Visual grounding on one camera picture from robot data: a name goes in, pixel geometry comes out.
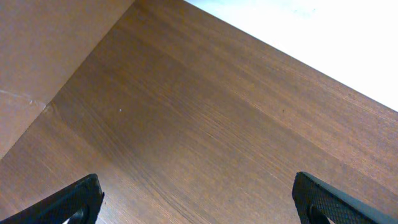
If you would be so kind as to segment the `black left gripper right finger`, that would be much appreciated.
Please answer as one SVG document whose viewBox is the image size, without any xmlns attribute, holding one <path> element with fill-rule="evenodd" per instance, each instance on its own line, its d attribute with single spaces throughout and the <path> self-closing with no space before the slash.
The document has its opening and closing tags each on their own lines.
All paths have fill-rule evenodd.
<svg viewBox="0 0 398 224">
<path fill-rule="evenodd" d="M 307 172 L 296 173 L 292 198 L 302 224 L 397 223 L 395 218 L 370 207 Z"/>
</svg>

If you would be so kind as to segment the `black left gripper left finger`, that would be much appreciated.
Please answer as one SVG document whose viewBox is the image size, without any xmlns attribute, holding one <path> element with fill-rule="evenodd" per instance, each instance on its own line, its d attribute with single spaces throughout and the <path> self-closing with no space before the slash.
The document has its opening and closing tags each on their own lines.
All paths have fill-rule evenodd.
<svg viewBox="0 0 398 224">
<path fill-rule="evenodd" d="M 95 223 L 103 199 L 98 176 L 89 174 L 1 223 Z"/>
</svg>

